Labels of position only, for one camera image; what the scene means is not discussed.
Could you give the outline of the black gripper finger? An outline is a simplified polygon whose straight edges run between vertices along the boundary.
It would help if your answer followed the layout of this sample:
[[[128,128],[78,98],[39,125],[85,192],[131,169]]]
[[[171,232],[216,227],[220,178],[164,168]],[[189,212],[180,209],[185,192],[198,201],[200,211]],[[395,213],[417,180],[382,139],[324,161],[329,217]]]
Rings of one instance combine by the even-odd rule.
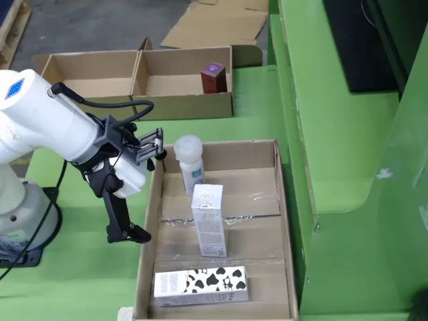
[[[125,199],[116,197],[106,189],[103,189],[102,196],[109,216],[109,224],[106,227],[108,243],[148,243],[151,240],[150,233],[130,221]]]

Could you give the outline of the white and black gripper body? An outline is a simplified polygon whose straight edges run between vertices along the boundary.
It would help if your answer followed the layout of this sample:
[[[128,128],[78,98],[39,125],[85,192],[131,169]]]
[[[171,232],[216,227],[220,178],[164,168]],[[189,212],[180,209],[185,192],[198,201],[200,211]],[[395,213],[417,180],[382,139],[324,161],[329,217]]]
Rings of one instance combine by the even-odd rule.
[[[137,165],[124,154],[110,158],[98,155],[85,163],[72,162],[72,165],[81,172],[98,198],[106,191],[126,199],[141,192],[146,183],[146,161]]]

